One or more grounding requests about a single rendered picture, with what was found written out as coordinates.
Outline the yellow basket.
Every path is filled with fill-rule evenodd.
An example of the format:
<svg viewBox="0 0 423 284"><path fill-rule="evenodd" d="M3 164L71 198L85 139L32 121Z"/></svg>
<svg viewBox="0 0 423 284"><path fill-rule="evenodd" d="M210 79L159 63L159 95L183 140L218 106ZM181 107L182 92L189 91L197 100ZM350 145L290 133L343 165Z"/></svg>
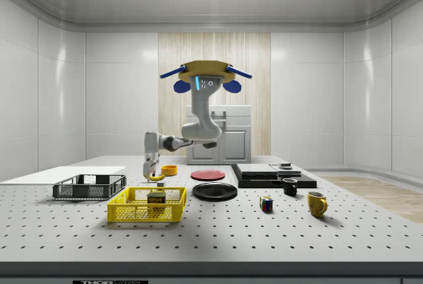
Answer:
<svg viewBox="0 0 423 284"><path fill-rule="evenodd" d="M152 192L163 192L165 202L148 202ZM185 187L128 187L107 203L109 222L178 222L186 205Z"/></svg>

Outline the yellow mug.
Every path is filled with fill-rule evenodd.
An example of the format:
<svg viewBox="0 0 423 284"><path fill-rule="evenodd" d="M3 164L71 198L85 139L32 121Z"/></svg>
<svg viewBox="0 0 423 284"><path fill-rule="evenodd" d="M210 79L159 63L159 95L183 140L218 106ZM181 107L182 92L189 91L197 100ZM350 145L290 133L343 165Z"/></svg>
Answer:
<svg viewBox="0 0 423 284"><path fill-rule="evenodd" d="M322 217L328 209L327 196L321 192L308 192L309 211L314 217Z"/></svg>

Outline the red plate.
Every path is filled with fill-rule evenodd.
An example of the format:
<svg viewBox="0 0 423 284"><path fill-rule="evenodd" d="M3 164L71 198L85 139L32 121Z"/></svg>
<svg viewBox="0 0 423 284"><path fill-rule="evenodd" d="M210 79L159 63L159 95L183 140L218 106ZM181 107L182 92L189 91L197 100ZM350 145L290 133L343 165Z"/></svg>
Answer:
<svg viewBox="0 0 423 284"><path fill-rule="evenodd" d="M225 173L220 170L198 170L192 172L190 177L199 181L216 181L224 179Z"/></svg>

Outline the black stove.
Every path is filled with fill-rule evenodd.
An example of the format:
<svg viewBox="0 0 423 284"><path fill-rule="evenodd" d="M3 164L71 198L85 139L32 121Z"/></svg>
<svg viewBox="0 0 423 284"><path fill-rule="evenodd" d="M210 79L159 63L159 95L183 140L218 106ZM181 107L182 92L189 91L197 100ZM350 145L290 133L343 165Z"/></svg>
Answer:
<svg viewBox="0 0 423 284"><path fill-rule="evenodd" d="M297 180L298 188L316 188L317 181L298 170L282 170L277 164L232 164L240 188L282 188L284 178Z"/></svg>

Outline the black plate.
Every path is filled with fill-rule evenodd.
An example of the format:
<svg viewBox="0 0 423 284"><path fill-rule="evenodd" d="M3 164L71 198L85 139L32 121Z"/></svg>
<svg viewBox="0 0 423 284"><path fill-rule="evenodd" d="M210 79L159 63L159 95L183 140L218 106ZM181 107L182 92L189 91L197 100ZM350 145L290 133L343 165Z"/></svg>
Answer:
<svg viewBox="0 0 423 284"><path fill-rule="evenodd" d="M237 188L226 183L209 182L194 186L192 193L206 201L227 201L237 196Z"/></svg>

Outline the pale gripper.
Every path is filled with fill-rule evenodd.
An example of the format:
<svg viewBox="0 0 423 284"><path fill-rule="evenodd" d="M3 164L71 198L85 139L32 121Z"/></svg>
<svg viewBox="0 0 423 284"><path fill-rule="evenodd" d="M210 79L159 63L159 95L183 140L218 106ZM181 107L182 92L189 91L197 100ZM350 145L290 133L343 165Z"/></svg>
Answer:
<svg viewBox="0 0 423 284"><path fill-rule="evenodd" d="M158 160L145 160L143 164L143 176L147 179L147 181L150 181L150 175L154 174L157 167L158 167Z"/></svg>

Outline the white cabinet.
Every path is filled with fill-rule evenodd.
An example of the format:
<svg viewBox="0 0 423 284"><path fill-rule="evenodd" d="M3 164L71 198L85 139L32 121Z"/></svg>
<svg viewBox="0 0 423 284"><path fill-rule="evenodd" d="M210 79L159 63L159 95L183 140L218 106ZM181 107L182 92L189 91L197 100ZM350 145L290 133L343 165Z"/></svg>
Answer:
<svg viewBox="0 0 423 284"><path fill-rule="evenodd" d="M187 147L187 163L205 165L249 163L250 110L250 105L211 105L211 117L221 128L222 135L214 149L205 149L201 145Z"/></svg>

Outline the flat-sided can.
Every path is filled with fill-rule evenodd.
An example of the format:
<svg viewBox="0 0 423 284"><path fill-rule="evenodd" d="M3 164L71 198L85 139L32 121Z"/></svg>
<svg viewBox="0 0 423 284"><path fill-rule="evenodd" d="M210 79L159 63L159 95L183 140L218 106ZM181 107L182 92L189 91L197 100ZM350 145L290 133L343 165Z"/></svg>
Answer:
<svg viewBox="0 0 423 284"><path fill-rule="evenodd" d="M164 190L152 190L147 194L148 203L166 203L166 193Z"/></svg>

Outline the white board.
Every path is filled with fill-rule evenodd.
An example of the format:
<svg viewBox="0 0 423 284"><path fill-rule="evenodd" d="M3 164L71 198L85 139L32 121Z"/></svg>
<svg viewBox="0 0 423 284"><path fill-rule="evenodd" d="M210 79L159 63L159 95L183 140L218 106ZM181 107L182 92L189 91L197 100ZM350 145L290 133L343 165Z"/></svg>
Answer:
<svg viewBox="0 0 423 284"><path fill-rule="evenodd" d="M124 168L125 166L59 166L0 184L55 184L78 174L113 174Z"/></svg>

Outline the black mug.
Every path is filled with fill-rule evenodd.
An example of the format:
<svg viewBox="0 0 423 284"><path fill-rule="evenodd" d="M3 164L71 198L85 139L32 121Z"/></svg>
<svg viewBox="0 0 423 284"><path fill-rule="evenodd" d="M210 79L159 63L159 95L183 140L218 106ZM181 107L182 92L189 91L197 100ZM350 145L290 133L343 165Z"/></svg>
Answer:
<svg viewBox="0 0 423 284"><path fill-rule="evenodd" d="M283 179L284 193L289 196L296 196L297 194L297 180L294 178Z"/></svg>

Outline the dark grey basket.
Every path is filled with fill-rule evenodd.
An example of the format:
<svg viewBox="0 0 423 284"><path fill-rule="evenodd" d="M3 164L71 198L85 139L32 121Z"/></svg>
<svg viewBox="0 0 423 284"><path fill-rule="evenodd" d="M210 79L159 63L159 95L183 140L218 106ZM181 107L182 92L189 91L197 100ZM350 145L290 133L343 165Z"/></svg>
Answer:
<svg viewBox="0 0 423 284"><path fill-rule="evenodd" d="M126 176L79 174L53 185L56 199L110 199L126 186Z"/></svg>

